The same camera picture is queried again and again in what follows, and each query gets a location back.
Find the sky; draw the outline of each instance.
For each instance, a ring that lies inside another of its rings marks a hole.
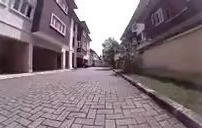
[[[91,32],[90,47],[102,54],[102,43],[113,37],[120,43],[139,0],[75,0],[76,14],[81,21],[86,21]]]

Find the brick paved road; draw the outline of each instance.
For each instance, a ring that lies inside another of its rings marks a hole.
[[[147,95],[101,68],[0,81],[0,127],[184,128]]]

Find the green foliage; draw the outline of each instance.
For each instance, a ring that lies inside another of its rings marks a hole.
[[[115,57],[119,53],[119,43],[114,38],[108,38],[102,44],[103,59],[109,63],[113,68],[116,68]]]
[[[121,55],[123,60],[123,70],[127,73],[139,72],[142,67],[142,57],[138,51],[140,42],[123,41],[121,44]]]

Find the road edge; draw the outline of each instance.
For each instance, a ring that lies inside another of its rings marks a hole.
[[[52,70],[52,71],[32,72],[32,73],[19,73],[19,74],[7,74],[7,75],[0,75],[0,80],[14,79],[14,78],[20,78],[20,77],[29,77],[29,76],[34,76],[34,75],[54,74],[54,73],[71,71],[71,70],[73,70],[73,69]]]
[[[172,99],[163,96],[152,89],[149,89],[141,83],[136,82],[131,77],[124,75],[114,69],[112,70],[126,81],[131,83],[133,86],[149,95],[158,105],[170,112],[188,128],[202,128],[202,117],[197,113],[185,108],[183,105],[177,103],[176,101],[173,101]]]

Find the grass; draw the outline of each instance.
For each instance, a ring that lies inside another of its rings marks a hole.
[[[160,81],[157,79],[140,76],[128,75],[143,85],[163,94],[174,101],[184,105],[202,116],[202,92],[189,88],[184,88],[170,81]]]

